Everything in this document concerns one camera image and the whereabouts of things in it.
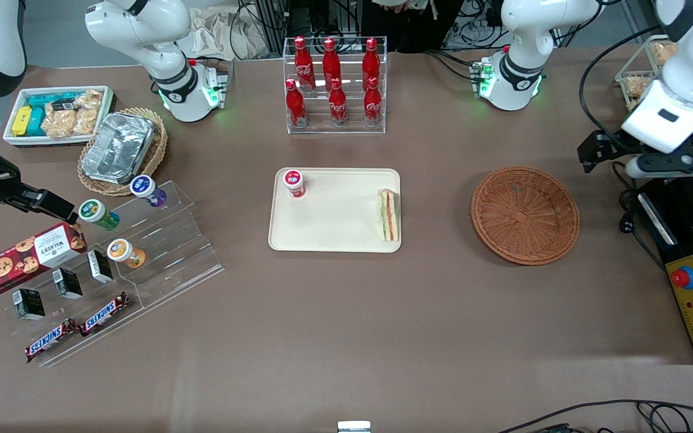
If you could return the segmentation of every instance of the tabletop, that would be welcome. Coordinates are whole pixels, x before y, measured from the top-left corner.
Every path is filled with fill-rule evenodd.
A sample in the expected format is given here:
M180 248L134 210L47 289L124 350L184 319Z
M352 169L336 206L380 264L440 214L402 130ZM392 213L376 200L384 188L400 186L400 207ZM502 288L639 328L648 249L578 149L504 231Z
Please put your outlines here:
M226 270L55 367L25 365L0 320L0 432L298 433L349 419L379 433L498 431L583 401L693 405L693 353L671 288L618 232L621 184L606 165L585 175L577 161L593 129L578 80L599 52L556 50L517 112L474 99L432 58L392 54L387 133L370 137L288 135L281 61L239 63L226 108L192 124L166 112L143 68L28 69L22 87L108 85L118 109L162 115L170 140L154 178L195 201ZM612 79L630 54L612 53L588 80L589 107L611 126L625 113ZM100 197L77 178L80 151L0 139L25 183L74 203ZM545 170L577 201L581 233L558 262L508 263L474 232L472 192L504 165ZM401 249L272 250L281 167L397 170ZM0 251L53 224L0 206ZM630 405L541 425L553 422L645 427Z

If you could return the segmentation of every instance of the white robotic arm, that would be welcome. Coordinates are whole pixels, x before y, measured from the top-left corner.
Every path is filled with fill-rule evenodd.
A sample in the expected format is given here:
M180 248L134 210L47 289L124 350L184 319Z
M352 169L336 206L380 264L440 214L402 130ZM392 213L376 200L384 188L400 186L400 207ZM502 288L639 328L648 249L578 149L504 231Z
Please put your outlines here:
M527 106L553 50L550 30L582 24L599 9L595 0L505 0L501 20L514 40L508 52L484 59L493 67L493 79L481 96L503 110Z
M100 45L146 68L178 120L200 120L219 105L215 69L191 66L173 42L191 30L189 10L181 0L100 2L87 8L85 24Z
M646 88L622 129L671 153L693 134L693 0L659 0L656 7L665 32L676 42L676 54Z

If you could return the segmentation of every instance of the red button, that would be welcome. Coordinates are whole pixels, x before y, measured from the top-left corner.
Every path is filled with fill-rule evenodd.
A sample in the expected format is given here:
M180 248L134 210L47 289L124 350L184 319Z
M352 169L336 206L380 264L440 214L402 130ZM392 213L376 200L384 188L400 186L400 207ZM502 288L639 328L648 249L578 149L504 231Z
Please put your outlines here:
M684 269L676 269L670 274L670 279L677 287L686 287L691 282L691 276Z

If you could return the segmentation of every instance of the walkers cookie box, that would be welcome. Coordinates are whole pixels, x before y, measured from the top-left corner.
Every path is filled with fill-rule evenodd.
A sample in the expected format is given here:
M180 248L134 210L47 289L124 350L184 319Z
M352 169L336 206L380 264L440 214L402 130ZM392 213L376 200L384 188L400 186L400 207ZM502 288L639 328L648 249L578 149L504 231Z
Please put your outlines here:
M60 223L0 252L0 294L84 253L79 224Z

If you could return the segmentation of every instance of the brown woven basket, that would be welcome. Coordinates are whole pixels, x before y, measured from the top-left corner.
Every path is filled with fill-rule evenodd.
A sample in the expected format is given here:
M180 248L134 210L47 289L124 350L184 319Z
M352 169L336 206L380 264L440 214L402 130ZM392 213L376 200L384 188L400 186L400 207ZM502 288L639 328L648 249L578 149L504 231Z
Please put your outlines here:
M501 257L527 265L566 255L579 236L579 209L556 178L531 167L490 173L472 195L475 230Z
M162 118L150 109L123 109L119 112L124 114L140 115L141 117L148 118L154 122L156 126L156 132L154 134L154 141L149 147L149 151L146 153L146 158L143 159L143 164L141 167L143 169L138 174L148 174L151 176L154 174L154 170L159 166L159 163L165 158L165 148L167 148L167 131L165 131L165 125L162 123ZM87 146L82 150L82 155L79 156L79 165L77 165L77 172L79 172L79 180L82 181L84 186L94 192L99 192L103 195L110 195L110 197L124 197L124 195L130 195L130 188L127 185L118 185L116 183L104 182L102 180L95 180L85 176L82 172L82 159L87 155L90 147L93 146L96 136L87 142Z

